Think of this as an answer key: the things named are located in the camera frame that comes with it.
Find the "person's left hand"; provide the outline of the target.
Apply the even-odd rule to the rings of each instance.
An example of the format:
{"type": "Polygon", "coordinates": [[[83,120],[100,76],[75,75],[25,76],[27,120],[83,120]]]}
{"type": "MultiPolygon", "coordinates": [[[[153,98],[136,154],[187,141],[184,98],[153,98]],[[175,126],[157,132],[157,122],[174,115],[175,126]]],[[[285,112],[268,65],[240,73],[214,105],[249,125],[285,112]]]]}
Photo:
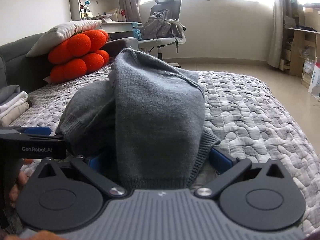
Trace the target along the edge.
{"type": "Polygon", "coordinates": [[[16,207],[18,196],[22,191],[24,185],[28,182],[31,176],[31,172],[28,171],[28,168],[30,168],[33,163],[34,163],[33,159],[24,159],[24,166],[27,167],[27,172],[25,170],[19,172],[18,177],[16,179],[16,183],[14,184],[14,186],[11,188],[9,192],[9,203],[10,203],[10,206],[13,208],[16,207]]]}

